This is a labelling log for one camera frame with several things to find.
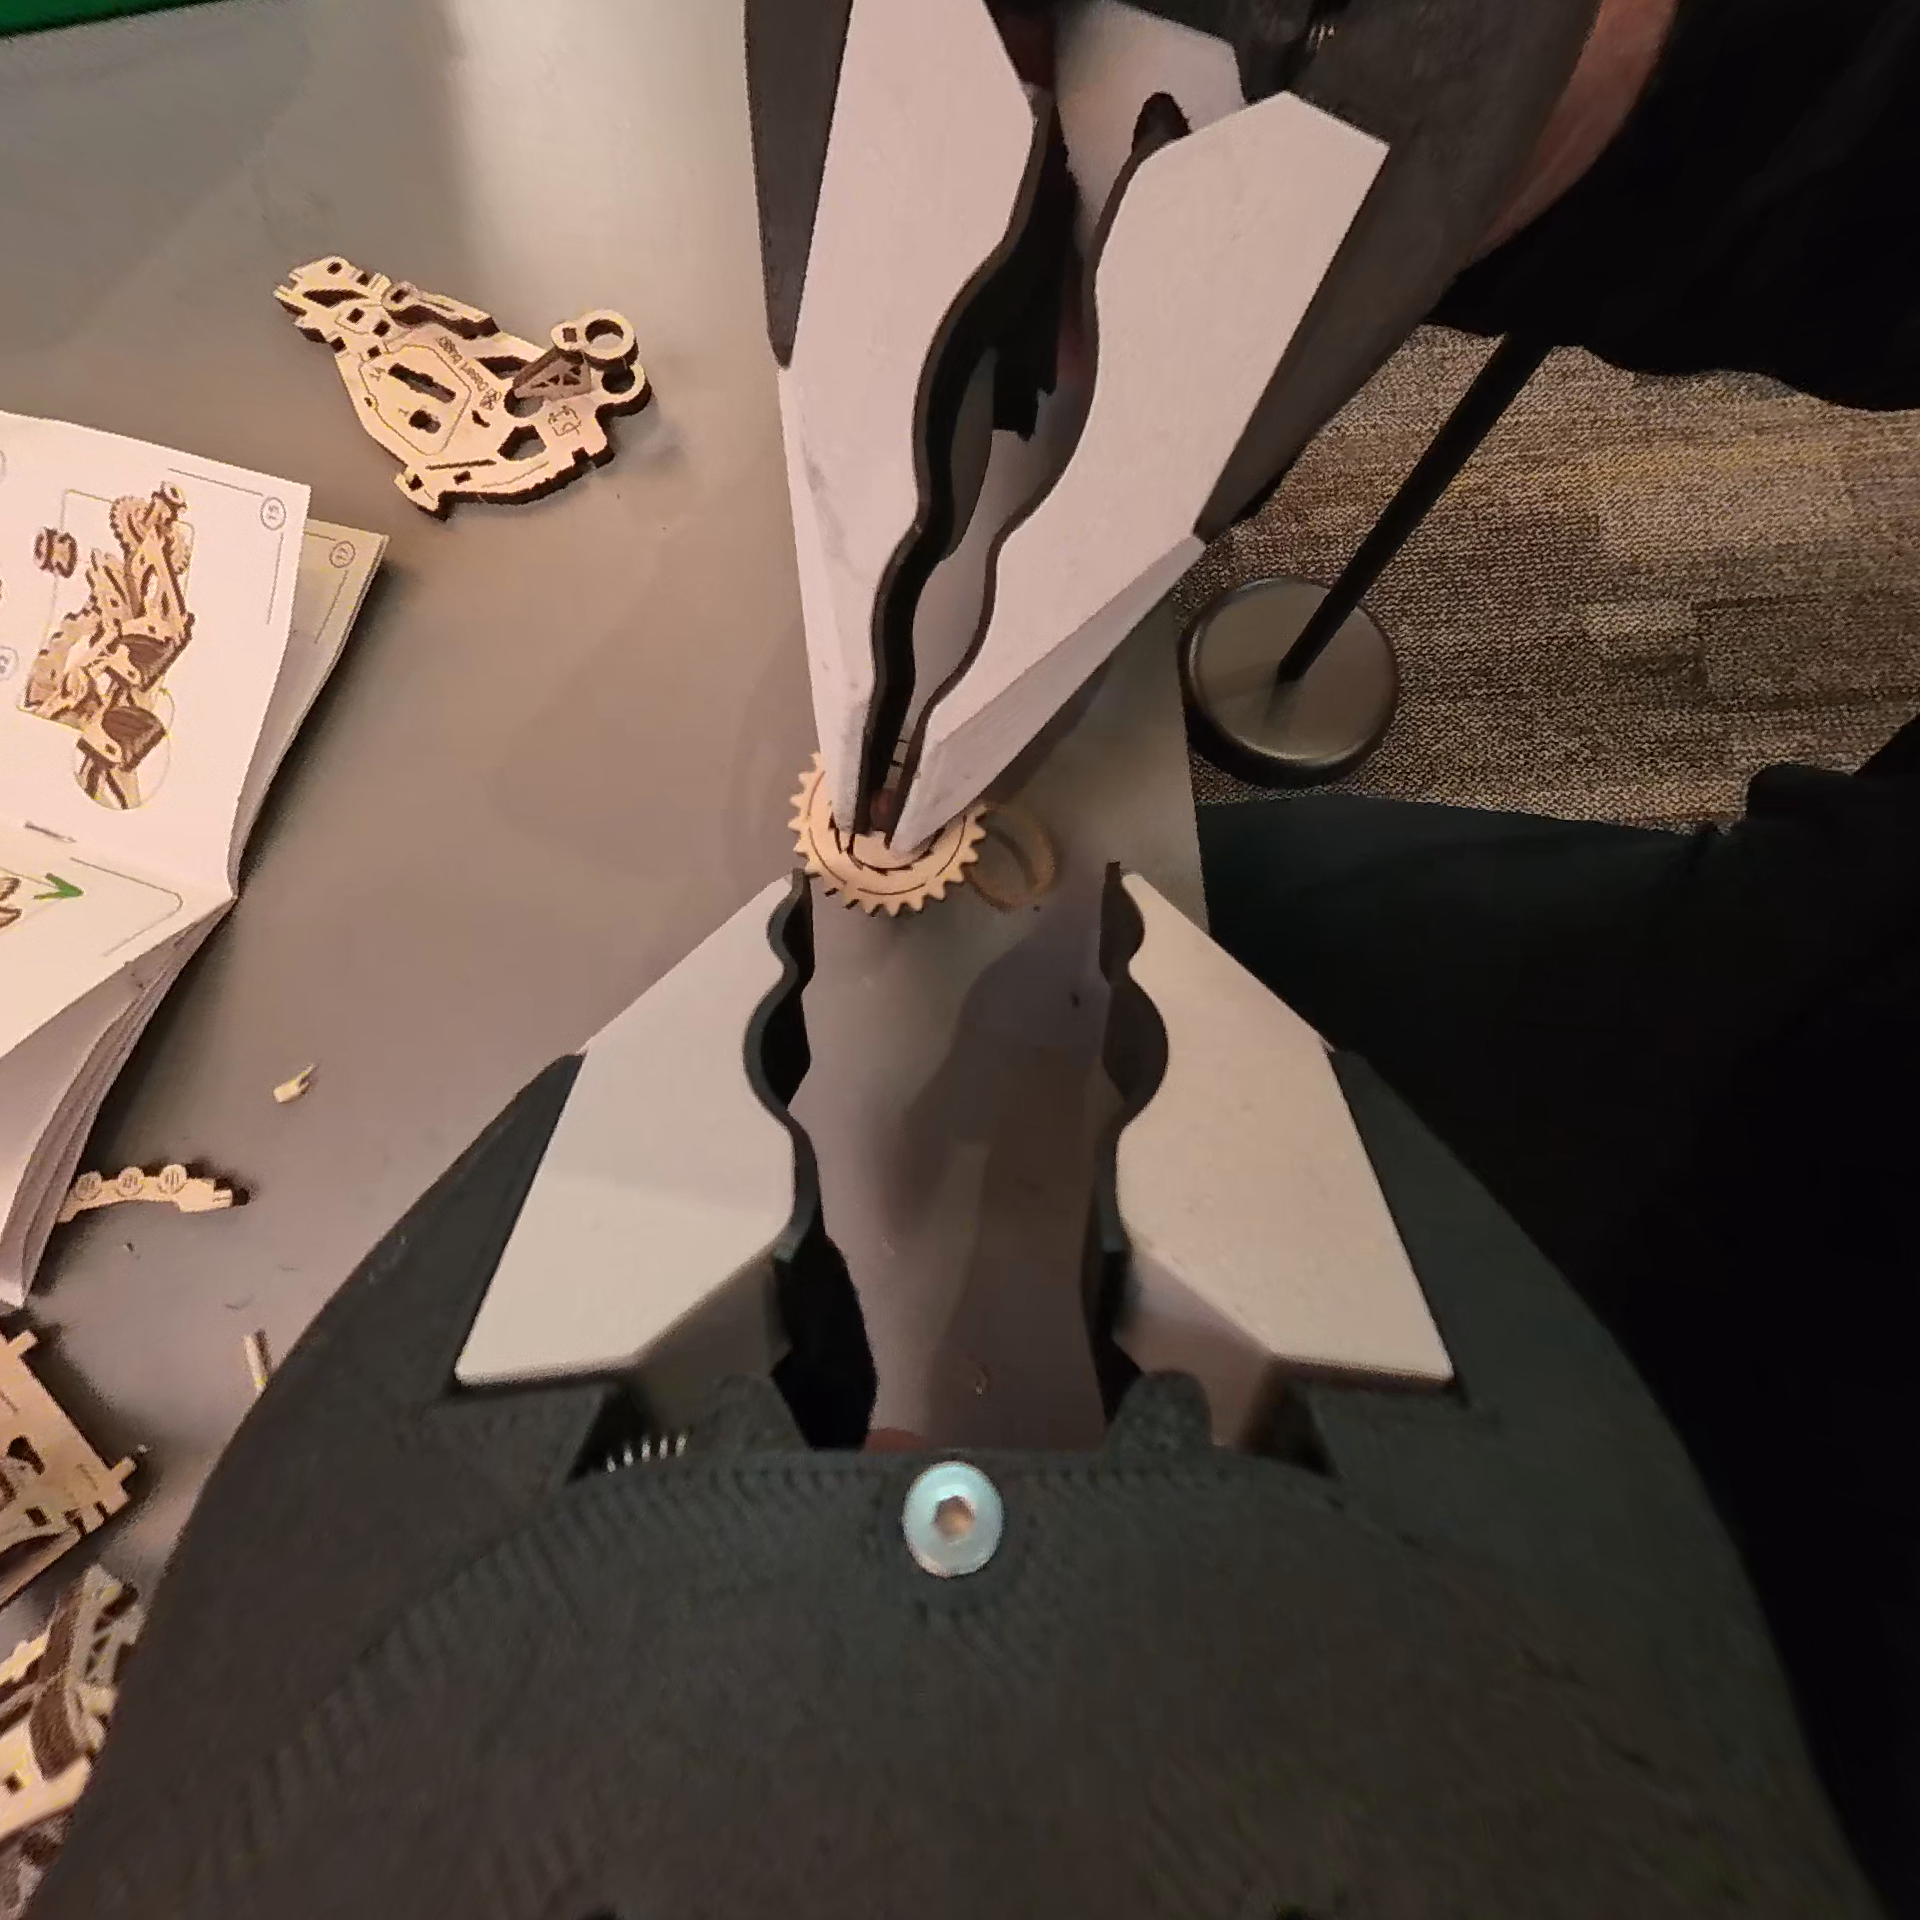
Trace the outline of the person's right hand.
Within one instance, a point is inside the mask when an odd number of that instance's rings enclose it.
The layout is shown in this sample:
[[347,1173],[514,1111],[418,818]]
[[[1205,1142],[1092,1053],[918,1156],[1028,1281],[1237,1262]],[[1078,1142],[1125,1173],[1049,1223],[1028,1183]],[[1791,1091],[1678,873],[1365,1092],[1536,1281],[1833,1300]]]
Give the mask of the person's right hand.
[[1577,194],[1577,177],[1594,177],[1594,161],[1613,143],[1613,128],[1648,98],[1673,23],[1678,23],[1678,0],[1603,0],[1594,5],[1581,52],[1502,200],[1502,216],[1482,232],[1468,258],[1495,258],[1502,242],[1518,242],[1550,200]]

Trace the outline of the open instruction booklet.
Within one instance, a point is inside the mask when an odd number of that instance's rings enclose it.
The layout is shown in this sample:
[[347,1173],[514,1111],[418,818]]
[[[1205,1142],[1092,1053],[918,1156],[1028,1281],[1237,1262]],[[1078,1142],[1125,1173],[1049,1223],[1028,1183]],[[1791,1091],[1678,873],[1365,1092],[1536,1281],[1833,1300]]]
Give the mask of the open instruction booklet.
[[240,898],[376,524],[307,481],[0,415],[0,1300],[30,1293],[81,1142]]

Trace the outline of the partly built wooden model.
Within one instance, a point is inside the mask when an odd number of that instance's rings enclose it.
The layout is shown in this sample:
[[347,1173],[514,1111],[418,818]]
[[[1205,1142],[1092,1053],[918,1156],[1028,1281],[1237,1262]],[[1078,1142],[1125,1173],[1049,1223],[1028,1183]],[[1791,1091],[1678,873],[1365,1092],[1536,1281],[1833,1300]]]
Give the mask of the partly built wooden model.
[[0,1335],[0,1596],[61,1575],[41,1631],[0,1631],[0,1864],[57,1856],[142,1631],[142,1588],[81,1565],[128,1508],[128,1453],[104,1453],[30,1365],[41,1335]]

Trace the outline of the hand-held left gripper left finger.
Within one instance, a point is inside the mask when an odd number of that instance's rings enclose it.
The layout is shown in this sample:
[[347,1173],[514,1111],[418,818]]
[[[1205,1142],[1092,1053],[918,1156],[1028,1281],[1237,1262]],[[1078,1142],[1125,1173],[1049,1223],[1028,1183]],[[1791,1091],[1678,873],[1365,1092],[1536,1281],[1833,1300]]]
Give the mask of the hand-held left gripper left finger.
[[815,917],[792,873],[576,1045],[458,1387],[702,1388],[796,1365],[815,1281],[815,1156],[792,1117],[810,970]]

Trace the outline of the black pole round base stand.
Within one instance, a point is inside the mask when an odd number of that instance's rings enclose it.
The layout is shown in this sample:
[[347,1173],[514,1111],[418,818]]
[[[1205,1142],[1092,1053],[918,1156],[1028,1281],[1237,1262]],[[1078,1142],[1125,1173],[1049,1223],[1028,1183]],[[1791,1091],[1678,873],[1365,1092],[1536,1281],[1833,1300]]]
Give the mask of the black pole round base stand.
[[1424,511],[1454,487],[1468,446],[1502,427],[1502,406],[1540,369],[1540,338],[1502,338],[1429,446],[1404,466],[1362,555],[1334,583],[1314,573],[1258,573],[1217,592],[1172,645],[1182,679],[1182,737],[1202,763],[1258,793],[1334,785],[1376,763],[1397,715],[1397,659],[1365,618],[1376,573],[1424,524]]

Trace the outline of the small wooden gear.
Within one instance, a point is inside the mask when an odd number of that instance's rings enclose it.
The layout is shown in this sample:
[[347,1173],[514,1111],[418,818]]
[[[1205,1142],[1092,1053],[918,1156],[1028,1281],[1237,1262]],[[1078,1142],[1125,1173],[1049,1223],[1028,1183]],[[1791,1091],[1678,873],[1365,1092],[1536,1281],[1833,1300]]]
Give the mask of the small wooden gear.
[[792,793],[792,855],[810,877],[826,877],[826,898],[842,898],[846,910],[924,910],[955,884],[965,884],[973,850],[982,850],[982,803],[962,805],[939,841],[918,850],[888,850],[881,828],[842,828],[829,818],[829,785],[826,785],[826,748],[810,748],[796,793]]

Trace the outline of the flat wooden car body panel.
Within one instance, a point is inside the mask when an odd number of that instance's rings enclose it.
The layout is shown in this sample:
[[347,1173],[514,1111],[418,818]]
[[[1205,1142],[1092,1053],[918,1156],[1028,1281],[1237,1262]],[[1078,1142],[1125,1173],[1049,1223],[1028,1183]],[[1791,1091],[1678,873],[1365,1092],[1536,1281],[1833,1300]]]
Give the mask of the flat wooden car body panel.
[[648,406],[623,309],[576,309],[548,346],[497,329],[347,258],[297,262],[275,303],[338,354],[358,429],[399,466],[418,511],[524,504],[610,466],[610,415]]

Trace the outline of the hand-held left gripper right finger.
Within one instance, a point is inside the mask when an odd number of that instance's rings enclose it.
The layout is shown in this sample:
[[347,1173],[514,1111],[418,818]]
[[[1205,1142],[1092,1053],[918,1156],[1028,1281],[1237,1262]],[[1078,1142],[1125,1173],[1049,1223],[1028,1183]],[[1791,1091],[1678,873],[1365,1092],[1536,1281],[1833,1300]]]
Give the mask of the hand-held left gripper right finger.
[[1258,1453],[1302,1387],[1450,1388],[1454,1359],[1329,1042],[1146,873],[1092,898],[1092,1388],[1182,1376]]

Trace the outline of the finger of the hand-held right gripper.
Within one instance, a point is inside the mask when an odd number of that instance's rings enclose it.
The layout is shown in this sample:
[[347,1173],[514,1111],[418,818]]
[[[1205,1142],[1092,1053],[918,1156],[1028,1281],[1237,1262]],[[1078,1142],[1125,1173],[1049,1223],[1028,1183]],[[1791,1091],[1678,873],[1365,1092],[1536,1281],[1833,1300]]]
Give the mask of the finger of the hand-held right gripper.
[[810,701],[829,823],[860,823],[912,697],[912,596],[955,518],[939,437],[1028,185],[1041,113],[982,0],[858,0],[781,406]]
[[1302,98],[1224,113],[1125,168],[1084,275],[1084,427],[988,547],[982,630],[924,697],[893,841],[982,803],[1202,557],[1202,511],[1376,177],[1382,135]]

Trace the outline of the wavy wooden strip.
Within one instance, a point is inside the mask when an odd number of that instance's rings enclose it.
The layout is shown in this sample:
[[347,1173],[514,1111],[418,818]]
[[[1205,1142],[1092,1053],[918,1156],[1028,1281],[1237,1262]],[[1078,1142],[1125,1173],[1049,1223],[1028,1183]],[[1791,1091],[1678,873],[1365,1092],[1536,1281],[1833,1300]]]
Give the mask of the wavy wooden strip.
[[168,1156],[168,1167],[81,1167],[74,1173],[74,1192],[61,1192],[61,1205],[57,1205],[57,1223],[81,1223],[81,1218],[99,1218],[99,1205],[173,1205],[173,1218],[220,1218],[220,1205],[240,1205],[246,1192],[240,1183],[220,1183],[220,1173],[199,1173],[199,1167],[180,1167],[180,1156]]

